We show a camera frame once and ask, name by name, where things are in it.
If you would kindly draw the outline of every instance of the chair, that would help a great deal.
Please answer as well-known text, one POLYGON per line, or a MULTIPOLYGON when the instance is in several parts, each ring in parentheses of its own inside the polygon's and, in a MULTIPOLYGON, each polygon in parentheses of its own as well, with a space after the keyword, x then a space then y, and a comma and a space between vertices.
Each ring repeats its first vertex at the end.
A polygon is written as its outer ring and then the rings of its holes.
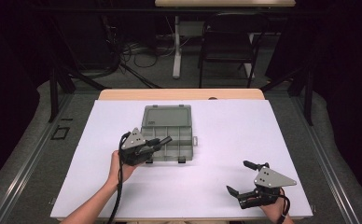
POLYGON ((261 14, 227 12, 211 16, 204 23, 202 30, 202 48, 198 65, 200 68, 199 88, 202 87, 203 62, 240 63, 238 69, 244 63, 251 63, 251 71, 249 76, 246 76, 247 88, 249 88, 259 42, 268 24, 267 18, 261 14), (258 34, 258 38, 250 41, 250 34, 258 34))

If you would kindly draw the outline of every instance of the black curtain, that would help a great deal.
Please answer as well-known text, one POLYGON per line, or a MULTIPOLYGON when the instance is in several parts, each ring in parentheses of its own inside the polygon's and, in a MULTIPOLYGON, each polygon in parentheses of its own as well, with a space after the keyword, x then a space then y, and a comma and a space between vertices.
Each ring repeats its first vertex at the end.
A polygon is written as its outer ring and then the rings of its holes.
POLYGON ((276 79, 318 56, 313 89, 326 99, 337 147, 362 186, 362 1, 304 0, 297 7, 330 10, 322 19, 289 21, 267 76, 276 79))
POLYGON ((35 114, 36 88, 49 79, 49 64, 19 9, 0 0, 0 169, 35 114))

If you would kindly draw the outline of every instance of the forearm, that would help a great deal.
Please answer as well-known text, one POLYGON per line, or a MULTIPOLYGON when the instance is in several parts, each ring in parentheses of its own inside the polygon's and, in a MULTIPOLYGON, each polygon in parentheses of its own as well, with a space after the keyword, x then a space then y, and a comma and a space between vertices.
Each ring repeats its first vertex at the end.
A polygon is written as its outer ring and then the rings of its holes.
POLYGON ((118 183, 106 182, 90 199, 80 205, 62 223, 93 223, 103 210, 105 204, 117 190, 118 183))

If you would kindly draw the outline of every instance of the person's arm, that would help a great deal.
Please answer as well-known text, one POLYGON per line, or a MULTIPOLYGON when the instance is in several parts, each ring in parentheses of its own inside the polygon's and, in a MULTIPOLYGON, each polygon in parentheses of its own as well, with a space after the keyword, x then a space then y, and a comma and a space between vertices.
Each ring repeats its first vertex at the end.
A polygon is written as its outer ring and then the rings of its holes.
MULTIPOLYGON (((283 214, 284 203, 285 199, 279 197, 275 203, 260 206, 260 208, 272 223, 277 223, 280 216, 283 214)), ((294 221, 291 219, 289 214, 286 214, 283 224, 294 224, 294 221)))
MULTIPOLYGON (((126 181, 137 166, 123 165, 123 181, 126 181)), ((111 167, 109 175, 103 186, 89 198, 85 203, 80 205, 71 213, 62 223, 93 223, 103 210, 105 204, 111 196, 117 191, 119 171, 119 155, 115 151, 112 153, 111 167)))

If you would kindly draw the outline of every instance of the white tabletop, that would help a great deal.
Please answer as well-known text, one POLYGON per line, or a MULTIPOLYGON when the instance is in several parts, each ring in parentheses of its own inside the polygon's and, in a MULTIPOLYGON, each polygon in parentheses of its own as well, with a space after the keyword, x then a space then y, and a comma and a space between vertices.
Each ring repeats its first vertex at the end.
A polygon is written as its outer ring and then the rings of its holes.
POLYGON ((293 7, 294 0, 156 0, 157 7, 293 7))
MULTIPOLYGON (((243 161, 268 162, 297 181, 285 187, 292 217, 312 212, 272 108, 266 100, 96 101, 79 141, 51 217, 69 215, 105 182, 119 138, 141 127, 146 105, 191 105, 193 135, 199 139, 193 161, 155 161, 139 167, 125 182, 116 221, 212 220, 265 217, 259 208, 241 209, 226 186, 254 189, 258 172, 243 161)), ((116 194, 99 217, 109 217, 116 194)))

